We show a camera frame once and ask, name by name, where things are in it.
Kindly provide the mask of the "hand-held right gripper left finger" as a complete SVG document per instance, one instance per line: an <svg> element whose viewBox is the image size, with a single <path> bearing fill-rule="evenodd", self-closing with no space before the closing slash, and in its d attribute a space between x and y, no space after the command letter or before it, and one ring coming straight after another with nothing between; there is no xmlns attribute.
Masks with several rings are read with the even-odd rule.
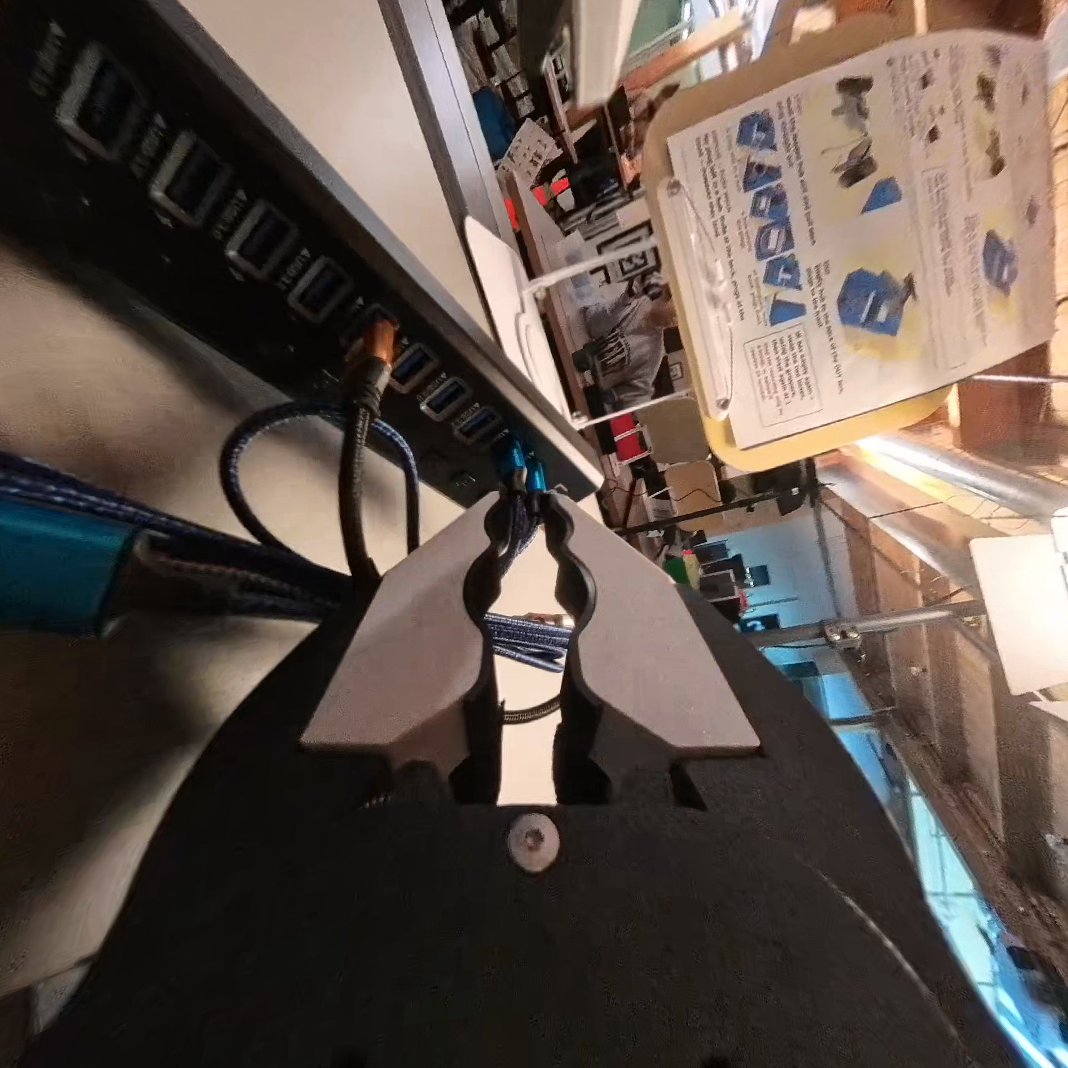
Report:
<svg viewBox="0 0 1068 1068"><path fill-rule="evenodd" d="M500 794L503 722L486 618L509 536L507 500L480 500L384 575L303 747L392 771L425 764L453 794Z"/></svg>

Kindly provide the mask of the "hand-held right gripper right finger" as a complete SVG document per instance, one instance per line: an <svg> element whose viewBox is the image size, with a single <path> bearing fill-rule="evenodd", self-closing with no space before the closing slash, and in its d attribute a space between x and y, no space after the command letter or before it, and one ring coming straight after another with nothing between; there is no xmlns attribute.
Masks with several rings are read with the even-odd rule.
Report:
<svg viewBox="0 0 1068 1068"><path fill-rule="evenodd" d="M552 774L557 803L610 803L688 761L761 743L675 583L572 500L541 497L555 597L574 621Z"/></svg>

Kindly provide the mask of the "black usb hub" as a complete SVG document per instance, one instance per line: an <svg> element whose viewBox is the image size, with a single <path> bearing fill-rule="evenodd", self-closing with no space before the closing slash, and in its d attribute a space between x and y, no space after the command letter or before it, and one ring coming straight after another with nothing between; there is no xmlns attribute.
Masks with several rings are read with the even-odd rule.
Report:
<svg viewBox="0 0 1068 1068"><path fill-rule="evenodd" d="M180 2L2 2L2 233L126 295L293 402L396 328L380 417L470 505L522 447L549 490L604 482L527 380Z"/></svg>

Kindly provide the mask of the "white clear document stand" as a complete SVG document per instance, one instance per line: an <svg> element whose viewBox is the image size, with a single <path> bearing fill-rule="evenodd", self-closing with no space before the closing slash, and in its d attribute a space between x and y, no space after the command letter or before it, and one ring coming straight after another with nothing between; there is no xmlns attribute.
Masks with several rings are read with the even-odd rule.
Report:
<svg viewBox="0 0 1068 1068"><path fill-rule="evenodd" d="M626 255L660 252L675 270L673 290L681 325L688 326L689 392L701 396L709 417L728 420L734 399L733 324L728 274L714 254L711 234L681 180L661 180L654 197L662 231L626 249L585 260L566 261L548 274L528 276L511 246L473 217L464 221L476 274L488 298L490 318L504 354L550 404L575 427L593 424L594 417L576 417L541 327L541 300L567 283L584 280Z"/></svg>

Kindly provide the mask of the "black white marker tag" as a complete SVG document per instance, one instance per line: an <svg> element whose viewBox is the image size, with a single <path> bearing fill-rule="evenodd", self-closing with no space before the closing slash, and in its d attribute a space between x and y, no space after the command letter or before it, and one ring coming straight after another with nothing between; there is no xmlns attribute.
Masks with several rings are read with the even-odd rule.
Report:
<svg viewBox="0 0 1068 1068"><path fill-rule="evenodd" d="M639 222L627 229L616 230L604 235L604 239L596 242L598 255L610 252L621 252L621 256L611 260L594 271L594 277L600 286L621 285L634 280L641 280L648 274L657 274L660 270L660 256L655 247L634 251L634 247L651 239L651 223L648 220Z"/></svg>

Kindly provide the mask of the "white perforated panel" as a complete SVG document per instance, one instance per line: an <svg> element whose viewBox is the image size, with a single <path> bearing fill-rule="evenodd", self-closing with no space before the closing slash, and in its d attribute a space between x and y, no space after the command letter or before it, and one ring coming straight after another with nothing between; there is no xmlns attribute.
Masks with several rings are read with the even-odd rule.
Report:
<svg viewBox="0 0 1068 1068"><path fill-rule="evenodd" d="M527 186L538 185L543 168L554 164L562 153L550 132L531 117L525 117L499 167L511 173L516 180L527 182Z"/></svg>

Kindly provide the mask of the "blue bag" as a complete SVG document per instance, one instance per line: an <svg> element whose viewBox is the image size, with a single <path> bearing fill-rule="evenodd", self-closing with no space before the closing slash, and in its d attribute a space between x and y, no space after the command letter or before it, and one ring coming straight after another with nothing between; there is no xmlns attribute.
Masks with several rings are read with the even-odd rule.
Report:
<svg viewBox="0 0 1068 1068"><path fill-rule="evenodd" d="M499 164L517 132L516 121L493 87L480 87L472 101L490 159Z"/></svg>

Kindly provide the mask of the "shiny metal duct pipe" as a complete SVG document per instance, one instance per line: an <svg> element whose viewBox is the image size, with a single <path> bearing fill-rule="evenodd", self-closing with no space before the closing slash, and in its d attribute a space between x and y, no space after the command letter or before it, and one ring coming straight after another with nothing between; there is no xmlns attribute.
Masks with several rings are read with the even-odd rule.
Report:
<svg viewBox="0 0 1068 1068"><path fill-rule="evenodd" d="M874 434L857 442L857 447L868 458L902 464L1018 515L1042 520L1067 518L1066 485L959 447L934 443L921 434Z"/></svg>

